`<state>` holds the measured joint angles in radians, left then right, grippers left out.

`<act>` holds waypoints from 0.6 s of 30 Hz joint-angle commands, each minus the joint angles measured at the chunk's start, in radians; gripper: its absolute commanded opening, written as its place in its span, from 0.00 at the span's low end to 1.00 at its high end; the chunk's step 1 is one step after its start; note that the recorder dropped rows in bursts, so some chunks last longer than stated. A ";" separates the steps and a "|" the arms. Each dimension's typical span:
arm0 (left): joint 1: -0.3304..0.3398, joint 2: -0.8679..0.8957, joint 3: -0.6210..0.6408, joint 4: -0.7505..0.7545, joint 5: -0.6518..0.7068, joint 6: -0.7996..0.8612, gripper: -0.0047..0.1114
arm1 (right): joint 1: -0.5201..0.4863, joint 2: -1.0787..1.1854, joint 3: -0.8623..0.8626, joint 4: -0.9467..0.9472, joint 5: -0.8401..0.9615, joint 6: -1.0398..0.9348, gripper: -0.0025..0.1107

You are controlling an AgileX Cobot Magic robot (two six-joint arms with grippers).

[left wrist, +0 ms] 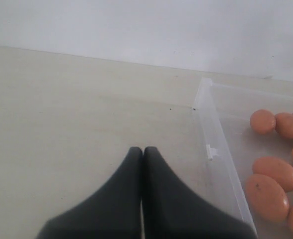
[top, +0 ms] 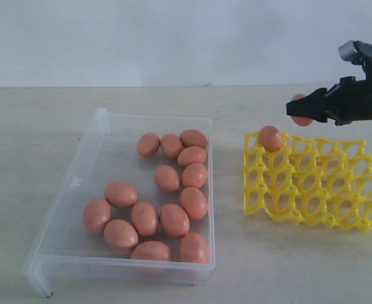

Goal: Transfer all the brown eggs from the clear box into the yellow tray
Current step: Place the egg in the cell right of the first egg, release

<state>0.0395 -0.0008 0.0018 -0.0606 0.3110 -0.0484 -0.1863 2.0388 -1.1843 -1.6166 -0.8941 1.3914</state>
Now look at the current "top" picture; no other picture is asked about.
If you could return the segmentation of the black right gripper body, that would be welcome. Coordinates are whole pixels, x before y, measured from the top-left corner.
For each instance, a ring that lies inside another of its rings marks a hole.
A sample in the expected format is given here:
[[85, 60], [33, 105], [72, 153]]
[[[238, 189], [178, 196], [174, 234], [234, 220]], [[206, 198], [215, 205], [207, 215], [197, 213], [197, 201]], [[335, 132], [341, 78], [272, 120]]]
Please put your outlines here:
[[342, 77], [326, 94], [325, 114], [336, 125], [372, 120], [372, 79]]

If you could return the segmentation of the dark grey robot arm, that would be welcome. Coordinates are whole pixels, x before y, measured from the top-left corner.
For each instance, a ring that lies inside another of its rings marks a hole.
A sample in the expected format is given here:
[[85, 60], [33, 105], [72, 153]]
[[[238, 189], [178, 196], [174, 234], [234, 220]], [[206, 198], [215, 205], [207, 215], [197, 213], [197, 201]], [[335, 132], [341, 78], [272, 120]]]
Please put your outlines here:
[[362, 67], [365, 79], [342, 77], [332, 88], [321, 87], [286, 105], [287, 115], [336, 125], [372, 120], [372, 45], [349, 40], [338, 48], [342, 60]]

